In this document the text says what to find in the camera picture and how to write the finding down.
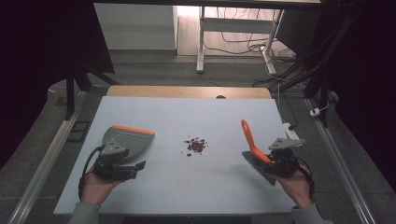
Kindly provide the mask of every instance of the orange handle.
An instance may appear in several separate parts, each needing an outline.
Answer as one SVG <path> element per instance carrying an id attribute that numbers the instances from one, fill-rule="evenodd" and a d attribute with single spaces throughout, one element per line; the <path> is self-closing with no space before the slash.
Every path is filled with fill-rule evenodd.
<path id="1" fill-rule="evenodd" d="M 248 127 L 248 123 L 242 119 L 242 129 L 244 130 L 245 137 L 247 139 L 248 146 L 250 147 L 250 152 L 257 157 L 258 159 L 265 162 L 272 162 L 271 159 L 268 158 L 259 148 L 254 145 L 253 135 L 251 134 L 250 128 Z"/>

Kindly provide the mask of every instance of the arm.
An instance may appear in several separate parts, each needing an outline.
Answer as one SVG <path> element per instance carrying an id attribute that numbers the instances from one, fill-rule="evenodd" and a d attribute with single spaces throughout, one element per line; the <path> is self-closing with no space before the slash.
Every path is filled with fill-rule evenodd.
<path id="1" fill-rule="evenodd" d="M 310 173 L 305 166 L 301 165 L 301 167 Z M 283 190 L 296 203 L 296 206 L 291 209 L 295 224 L 332 224 L 332 222 L 322 219 L 317 206 L 312 202 L 309 196 L 309 184 L 303 173 L 296 171 L 288 178 L 277 175 L 270 176 L 279 182 Z"/>
<path id="2" fill-rule="evenodd" d="M 124 181 L 105 181 L 92 173 L 92 169 L 85 175 L 81 202 L 76 204 L 69 224 L 98 223 L 98 212 L 111 190 Z"/>

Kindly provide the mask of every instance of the white tabletop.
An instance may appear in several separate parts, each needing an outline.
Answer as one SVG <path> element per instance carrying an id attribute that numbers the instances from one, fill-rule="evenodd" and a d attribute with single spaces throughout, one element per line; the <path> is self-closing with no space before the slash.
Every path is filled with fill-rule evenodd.
<path id="1" fill-rule="evenodd" d="M 256 146 L 264 152 L 268 153 L 275 139 L 286 137 L 274 100 L 104 97 L 54 213 L 73 213 L 85 161 L 102 145 L 105 131 L 114 124 L 152 130 L 155 137 L 129 162 L 147 161 L 145 169 L 136 179 L 117 186 L 102 204 L 101 213 L 193 216 L 289 212 L 293 201 L 278 184 L 266 182 L 242 156 L 248 143 L 241 119 L 247 120 Z M 184 142 L 195 137 L 207 142 L 202 154 L 189 151 Z"/>

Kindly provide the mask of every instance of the gray sleeve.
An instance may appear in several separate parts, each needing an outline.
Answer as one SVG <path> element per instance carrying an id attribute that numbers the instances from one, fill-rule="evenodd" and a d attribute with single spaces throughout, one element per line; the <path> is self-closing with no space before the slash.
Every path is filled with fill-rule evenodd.
<path id="1" fill-rule="evenodd" d="M 292 208 L 291 215 L 295 224 L 332 224 L 331 221 L 323 220 L 315 203 L 305 209 Z"/>
<path id="2" fill-rule="evenodd" d="M 76 203 L 73 215 L 68 224 L 96 224 L 100 205 L 92 203 Z"/>

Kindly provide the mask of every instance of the wooden floor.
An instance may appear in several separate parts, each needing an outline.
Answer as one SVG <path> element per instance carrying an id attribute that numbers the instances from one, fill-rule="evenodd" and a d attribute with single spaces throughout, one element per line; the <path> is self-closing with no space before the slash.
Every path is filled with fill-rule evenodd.
<path id="1" fill-rule="evenodd" d="M 200 23 L 198 7 L 178 7 L 178 34 L 177 34 L 177 55 L 179 56 L 195 56 L 197 55 Z M 207 18 L 225 18 L 229 20 L 245 19 L 245 20 L 266 20 L 270 21 L 274 17 L 272 9 L 257 8 L 235 8 L 235 7 L 206 7 L 205 16 Z M 269 35 L 263 34 L 241 34 L 241 33 L 222 33 L 222 32 L 205 32 L 204 42 L 206 56 L 238 56 L 238 57 L 262 57 L 258 49 L 256 52 L 248 52 L 249 46 L 265 44 Z M 279 42 L 274 42 L 272 49 L 279 52 L 286 49 Z M 282 51 L 282 56 L 291 56 L 291 50 Z"/>

